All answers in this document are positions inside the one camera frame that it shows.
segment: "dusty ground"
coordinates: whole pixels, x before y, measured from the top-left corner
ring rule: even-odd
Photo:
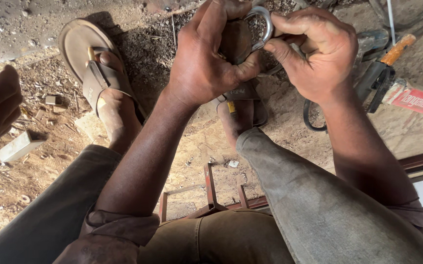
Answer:
[[[292,10],[294,3],[276,0],[265,6],[285,13]],[[344,7],[339,9],[340,17],[353,23],[358,31],[367,30],[369,25],[376,27],[363,23],[375,21],[376,17],[367,15],[366,7],[362,5],[360,11],[346,14],[343,13]],[[189,11],[174,16],[177,31],[193,13],[194,11]],[[174,60],[171,26],[170,18],[159,19],[113,36],[126,62],[133,90],[148,112],[152,110],[159,93],[167,84]],[[423,37],[396,64],[400,76],[408,77],[421,85],[422,49]],[[29,116],[21,116],[14,123],[12,133],[1,138],[0,148],[26,129],[43,133],[47,141],[18,161],[0,163],[0,229],[27,206],[22,195],[27,195],[31,201],[35,199],[85,146],[94,141],[74,124],[76,119],[88,114],[91,108],[82,97],[79,84],[70,77],[59,56],[21,67],[19,73],[25,98],[22,106]],[[269,123],[263,127],[267,135],[280,146],[333,172],[329,137],[325,133],[306,129],[302,122],[303,98],[291,86],[285,73],[280,71],[271,77],[257,78],[257,81],[260,83],[256,88],[257,92],[270,114]],[[79,111],[76,110],[74,91],[78,93]],[[68,109],[54,113],[53,107],[44,104],[46,95],[59,95]],[[46,113],[37,121],[31,115],[36,115],[39,109],[45,109]],[[322,126],[323,117],[317,109],[311,111],[310,117],[315,125]],[[370,117],[398,158],[423,153],[423,115],[395,106],[381,106]],[[99,133],[94,143],[105,145],[107,139],[103,133]],[[237,168],[229,166],[229,162],[233,160],[239,161]],[[200,107],[185,129],[164,187],[165,191],[180,188],[188,190],[169,196],[168,219],[185,216],[205,205],[203,165],[208,162],[213,165],[220,204],[229,205],[239,201],[237,184],[245,184],[249,199],[263,195],[255,172],[229,148],[214,107],[206,104]]]

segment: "rolled-up sleeve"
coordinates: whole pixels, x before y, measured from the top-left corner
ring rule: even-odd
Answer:
[[[159,216],[133,217],[103,210],[87,213],[79,238],[69,244],[54,263],[135,264],[159,226]]]

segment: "toe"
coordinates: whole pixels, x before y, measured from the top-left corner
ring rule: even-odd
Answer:
[[[123,72],[122,62],[112,52],[110,51],[102,52],[100,59],[101,59],[101,63],[104,64],[105,66],[110,67],[114,70]]]

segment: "red and white packet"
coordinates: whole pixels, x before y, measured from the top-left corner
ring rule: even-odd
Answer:
[[[423,114],[423,87],[408,80],[397,78],[382,102]]]

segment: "fingernail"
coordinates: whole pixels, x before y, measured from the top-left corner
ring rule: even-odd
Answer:
[[[270,42],[267,42],[267,44],[263,47],[264,50],[274,53],[275,52],[275,45],[273,45]]]
[[[110,63],[110,55],[107,52],[102,52],[102,54],[101,54],[101,63],[102,64]]]

